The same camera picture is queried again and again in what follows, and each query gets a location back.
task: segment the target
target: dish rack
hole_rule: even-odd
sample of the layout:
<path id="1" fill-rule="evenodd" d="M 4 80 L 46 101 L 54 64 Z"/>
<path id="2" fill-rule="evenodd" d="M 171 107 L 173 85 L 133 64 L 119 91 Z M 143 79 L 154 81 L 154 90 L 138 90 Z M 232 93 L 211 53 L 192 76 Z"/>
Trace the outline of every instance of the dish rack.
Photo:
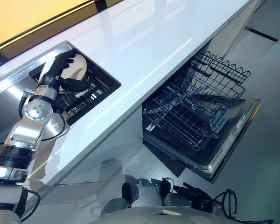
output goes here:
<path id="1" fill-rule="evenodd" d="M 249 76 L 249 71 L 199 51 L 143 103 L 143 129 L 157 127 L 193 152 L 204 149 L 211 138 L 220 137 L 229 108 L 244 101 L 241 84 Z"/>

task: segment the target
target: stainless steel sink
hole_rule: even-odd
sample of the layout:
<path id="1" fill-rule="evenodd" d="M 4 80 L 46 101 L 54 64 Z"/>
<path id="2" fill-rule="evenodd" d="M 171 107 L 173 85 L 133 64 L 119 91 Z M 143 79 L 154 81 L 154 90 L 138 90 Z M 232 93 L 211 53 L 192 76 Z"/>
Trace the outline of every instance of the stainless steel sink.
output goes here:
<path id="1" fill-rule="evenodd" d="M 46 61 L 73 48 L 75 48 L 73 45 L 64 41 L 0 78 L 0 141 L 5 139 L 13 125 L 20 120 L 18 106 L 23 89 L 35 90 L 37 87 L 37 78 Z M 72 102 L 66 108 L 65 115 L 69 125 L 76 122 L 121 85 L 120 82 L 100 68 L 85 54 L 79 50 L 77 51 L 85 57 L 87 61 L 86 73 L 88 77 L 91 76 L 94 79 L 96 89 L 99 89 L 99 93 L 101 94 L 91 100 L 82 100 L 74 96 L 76 101 L 80 101 L 80 104 L 83 103 L 83 108 L 79 107 L 79 110 L 77 110 L 76 108 L 79 106 L 77 102 Z M 57 114 L 53 115 L 45 127 L 44 138 L 56 135 L 60 132 L 62 126 L 60 117 Z"/>

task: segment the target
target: dishwasher rack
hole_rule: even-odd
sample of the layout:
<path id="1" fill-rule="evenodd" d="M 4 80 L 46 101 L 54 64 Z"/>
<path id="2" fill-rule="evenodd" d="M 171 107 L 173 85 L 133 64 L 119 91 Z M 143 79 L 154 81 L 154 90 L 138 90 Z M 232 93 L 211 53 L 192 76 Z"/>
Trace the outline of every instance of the dishwasher rack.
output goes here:
<path id="1" fill-rule="evenodd" d="M 143 103 L 143 128 L 171 134 L 189 150 L 204 149 L 227 122 L 228 108 L 242 102 L 249 77 L 236 65 L 199 51 Z"/>

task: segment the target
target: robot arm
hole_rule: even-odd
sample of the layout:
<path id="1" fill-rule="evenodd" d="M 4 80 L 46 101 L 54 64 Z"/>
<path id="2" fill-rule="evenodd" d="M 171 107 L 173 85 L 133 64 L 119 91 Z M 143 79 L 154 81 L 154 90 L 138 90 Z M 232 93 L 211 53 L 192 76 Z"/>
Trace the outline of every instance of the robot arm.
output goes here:
<path id="1" fill-rule="evenodd" d="M 28 190 L 17 183 L 25 182 L 28 166 L 38 149 L 43 130 L 49 122 L 63 69 L 69 67 L 76 52 L 70 50 L 55 57 L 49 71 L 37 86 L 35 95 L 23 108 L 22 119 L 12 128 L 0 151 L 0 224 L 21 223 L 25 211 Z"/>

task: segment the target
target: open dishwasher door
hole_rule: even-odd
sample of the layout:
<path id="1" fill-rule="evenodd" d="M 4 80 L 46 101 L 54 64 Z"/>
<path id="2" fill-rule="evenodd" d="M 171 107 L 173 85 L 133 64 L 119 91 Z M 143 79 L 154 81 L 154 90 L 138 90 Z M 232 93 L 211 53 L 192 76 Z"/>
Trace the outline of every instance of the open dishwasher door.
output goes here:
<path id="1" fill-rule="evenodd" d="M 142 104 L 144 143 L 213 183 L 260 108 L 249 75 L 199 51 Z"/>

